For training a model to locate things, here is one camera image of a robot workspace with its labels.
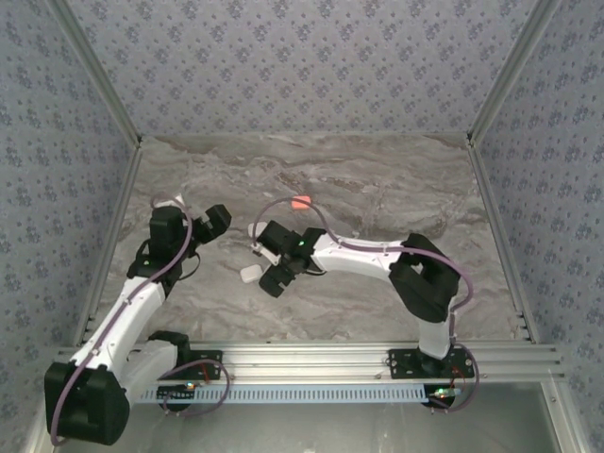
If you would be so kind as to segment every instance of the cable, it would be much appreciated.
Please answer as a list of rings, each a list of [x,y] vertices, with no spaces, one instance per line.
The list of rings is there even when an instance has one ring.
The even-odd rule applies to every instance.
[[[203,365],[203,364],[206,364],[206,363],[209,364],[209,365],[217,366],[225,374],[226,387],[225,387],[225,391],[220,396],[220,399],[213,406],[210,406],[207,409],[203,409],[202,411],[172,412],[172,411],[170,411],[168,409],[168,399],[170,399],[170,395],[173,393],[173,392],[170,392],[170,393],[168,393],[163,398],[163,405],[162,405],[162,407],[165,410],[166,415],[168,415],[168,414],[175,414],[176,416],[181,416],[181,414],[182,414],[183,417],[193,417],[193,416],[197,416],[197,415],[205,415],[207,413],[216,411],[218,408],[220,408],[225,403],[225,400],[228,397],[228,392],[230,390],[230,375],[228,374],[228,371],[225,368],[225,366],[221,362],[219,362],[219,361],[215,361],[213,359],[200,359],[198,361],[191,361],[189,363],[185,363],[184,365],[178,366],[174,370],[170,370],[167,373],[164,373],[159,378],[159,380],[162,380],[162,379],[167,378],[169,376],[175,375],[176,373],[179,373],[182,370],[186,370],[187,368],[191,368],[192,366]]]
[[[194,256],[197,257],[197,265],[189,274],[187,274],[184,277],[179,278],[178,281],[186,280],[187,278],[192,277],[193,274],[195,272],[197,272],[197,269],[199,269],[199,266],[201,265],[201,257],[199,256],[199,254],[197,252],[195,252]]]
[[[309,272],[306,271],[304,274],[306,274],[307,276],[313,276],[313,277],[320,277],[320,276],[324,276],[327,272],[323,271],[323,272]]]
[[[67,442],[67,440],[68,440],[68,439],[62,439],[62,440],[60,440],[59,437],[58,437],[58,435],[57,435],[57,430],[59,429],[60,413],[61,413],[61,411],[63,409],[63,406],[65,404],[67,396],[69,395],[69,393],[71,392],[72,388],[76,384],[77,379],[84,372],[84,370],[86,369],[86,366],[94,358],[95,351],[98,352],[98,349],[100,349],[100,347],[103,345],[103,342],[105,341],[105,339],[109,335],[109,332],[111,331],[111,329],[113,328],[113,326],[115,326],[115,323],[120,318],[120,316],[122,315],[122,313],[124,312],[124,310],[126,309],[126,307],[131,303],[132,299],[138,293],[140,293],[143,290],[143,288],[146,287],[149,283],[152,283],[153,281],[155,281],[159,277],[163,276],[170,269],[172,269],[180,261],[180,259],[182,258],[182,256],[187,251],[187,248],[189,247],[189,243],[191,242],[191,237],[193,235],[193,220],[191,218],[191,215],[189,214],[189,211],[176,198],[174,198],[174,197],[172,197],[172,196],[170,196],[168,194],[165,194],[165,193],[158,193],[153,198],[151,198],[151,208],[155,207],[156,202],[160,198],[161,199],[166,199],[167,198],[168,200],[173,201],[174,203],[176,203],[176,205],[185,214],[185,217],[187,219],[187,234],[185,236],[185,241],[184,241],[184,243],[182,243],[182,247],[180,247],[180,250],[178,250],[178,253],[174,256],[174,258],[168,264],[166,264],[164,267],[162,267],[161,269],[159,269],[154,275],[152,275],[151,277],[149,277],[147,280],[143,281],[139,286],[137,286],[132,291],[132,293],[130,293],[128,295],[128,297],[124,300],[124,302],[122,303],[122,305],[120,305],[120,307],[118,308],[118,310],[109,319],[109,322],[107,323],[107,325],[105,326],[105,328],[103,329],[103,331],[99,335],[98,339],[94,343],[94,346],[92,347],[91,352],[89,352],[89,354],[86,356],[86,358],[77,366],[77,368],[75,369],[74,373],[71,375],[71,377],[69,378],[69,380],[65,384],[65,387],[63,387],[63,390],[62,390],[62,392],[59,395],[59,399],[57,401],[57,405],[55,406],[55,411],[53,412],[53,418],[52,418],[52,421],[51,421],[51,424],[50,424],[50,442],[54,446],[64,445]]]
[[[465,390],[465,376],[463,375],[463,373],[457,366],[452,366],[451,371],[453,372],[453,374],[460,375],[461,378],[463,379],[463,385],[461,386],[461,392],[463,393],[463,391]],[[453,377],[451,379],[451,385],[450,385],[451,389],[453,388],[454,384],[455,384],[455,378]]]
[[[206,364],[202,363],[201,364],[201,370],[204,372],[204,380],[206,381],[207,384],[210,383],[210,377],[208,376],[208,370],[206,369]]]

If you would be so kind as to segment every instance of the black bracket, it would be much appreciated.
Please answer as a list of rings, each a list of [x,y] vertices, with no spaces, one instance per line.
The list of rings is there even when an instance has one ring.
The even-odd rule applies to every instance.
[[[412,233],[402,243],[446,258],[431,240]],[[417,272],[414,266],[421,264]],[[388,279],[413,316],[429,323],[442,323],[449,315],[451,299],[459,289],[460,275],[443,262],[418,254],[401,253],[390,265]]]
[[[202,359],[212,359],[213,361],[223,362],[223,351],[197,351],[191,350],[189,352],[189,362],[200,361]],[[156,391],[156,398],[158,401],[163,401],[164,398],[169,397],[170,399],[178,400],[192,400],[195,397],[195,388],[198,382],[207,380],[219,380],[220,379],[220,368],[211,364],[203,364],[186,370],[182,370],[175,375],[165,377],[162,380],[186,380],[194,383],[193,388],[189,388],[185,384],[176,385],[161,385]],[[167,404],[168,410],[173,412],[184,411],[190,404]]]
[[[438,366],[432,363],[427,366],[427,357],[419,349],[389,350],[386,364],[390,368],[390,377],[392,379],[453,379],[460,377],[456,369],[461,371],[465,378],[475,376],[472,359],[460,347],[452,347],[441,361],[437,361]]]
[[[311,255],[314,253],[314,245],[324,234],[324,229],[307,228],[300,236],[271,220],[259,235],[258,242],[271,253],[280,255],[281,259],[278,265],[272,265],[262,275],[260,287],[272,297],[279,297],[297,275],[309,270],[321,273]]]

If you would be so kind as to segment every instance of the wall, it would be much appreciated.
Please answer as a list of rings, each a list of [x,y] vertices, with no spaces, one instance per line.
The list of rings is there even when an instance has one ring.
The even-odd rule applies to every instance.
[[[0,451],[73,340],[129,151],[42,0],[0,2]]]
[[[480,146],[544,342],[604,451],[604,5],[564,0]]]
[[[143,135],[464,131],[533,0],[72,0]]]

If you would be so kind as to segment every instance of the black mount plate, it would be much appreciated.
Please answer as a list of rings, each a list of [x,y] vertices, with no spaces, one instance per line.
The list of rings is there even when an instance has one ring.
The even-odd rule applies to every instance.
[[[443,367],[436,376],[422,368],[416,348],[389,350],[386,364],[390,368],[392,379],[460,378],[460,375],[453,371],[455,368],[460,370],[465,378],[474,377],[472,360],[463,349],[457,347],[451,348],[446,357],[441,360]]]
[[[192,349],[189,353],[189,361],[200,361],[202,359],[212,359],[213,361],[223,362],[223,351],[197,351]],[[204,366],[192,366],[191,368],[187,368],[186,370],[182,370],[180,373],[176,373],[170,377],[167,377],[162,380],[194,380],[194,381],[203,381],[206,380],[206,374],[204,373],[204,368],[206,369],[206,373],[208,373],[209,380],[218,380],[220,379],[220,368],[205,364]]]

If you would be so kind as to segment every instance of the small white block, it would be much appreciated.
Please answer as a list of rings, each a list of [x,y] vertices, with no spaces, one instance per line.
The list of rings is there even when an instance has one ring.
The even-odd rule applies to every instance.
[[[239,275],[242,276],[243,283],[252,283],[260,280],[264,272],[259,264],[253,264],[239,271]]]
[[[257,238],[264,231],[264,229],[266,228],[267,225],[268,224],[266,222],[258,222],[258,224],[256,225],[256,237]],[[252,231],[254,231],[254,224],[249,224],[247,226],[247,235],[250,238],[252,237]]]
[[[185,204],[185,200],[182,196],[182,193],[179,193],[178,195],[176,195],[175,199],[178,200],[182,204],[182,206],[187,206]],[[156,208],[162,208],[164,206],[174,206],[174,207],[179,208],[179,206],[172,200],[163,200],[163,201],[159,201],[155,204]]]

